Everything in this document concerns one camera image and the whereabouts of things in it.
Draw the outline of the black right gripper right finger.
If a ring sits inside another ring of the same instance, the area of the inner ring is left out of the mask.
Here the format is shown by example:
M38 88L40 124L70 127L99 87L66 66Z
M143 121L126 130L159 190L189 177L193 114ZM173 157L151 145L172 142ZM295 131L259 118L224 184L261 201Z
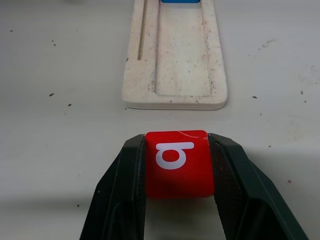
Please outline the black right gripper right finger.
M213 133L208 143L226 240L309 240L274 183L240 144Z

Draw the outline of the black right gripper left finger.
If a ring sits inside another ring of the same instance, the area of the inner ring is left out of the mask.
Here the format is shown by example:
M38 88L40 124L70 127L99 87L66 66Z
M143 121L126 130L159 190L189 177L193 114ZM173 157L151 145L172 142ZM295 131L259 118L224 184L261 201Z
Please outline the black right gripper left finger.
M128 139L98 182L79 240L144 240L146 139Z

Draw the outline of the red letter b block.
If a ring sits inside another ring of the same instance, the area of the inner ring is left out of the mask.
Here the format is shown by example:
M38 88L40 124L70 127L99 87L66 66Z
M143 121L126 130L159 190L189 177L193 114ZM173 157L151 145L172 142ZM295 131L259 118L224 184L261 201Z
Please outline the red letter b block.
M153 131L146 140L146 195L154 199L204 198L215 192L208 133Z

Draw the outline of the blue letter o block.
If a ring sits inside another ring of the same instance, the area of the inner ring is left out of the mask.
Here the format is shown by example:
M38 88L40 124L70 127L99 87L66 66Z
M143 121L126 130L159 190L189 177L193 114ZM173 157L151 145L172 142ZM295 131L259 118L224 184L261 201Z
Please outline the blue letter o block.
M201 0L161 0L163 3L168 4L197 4Z

